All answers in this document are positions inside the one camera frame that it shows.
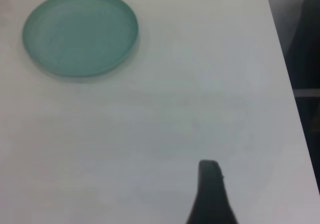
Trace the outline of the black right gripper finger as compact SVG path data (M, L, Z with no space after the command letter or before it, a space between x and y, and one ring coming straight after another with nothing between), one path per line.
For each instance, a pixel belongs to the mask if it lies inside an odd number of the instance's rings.
M201 160L198 165L197 194L188 224L236 224L219 164Z

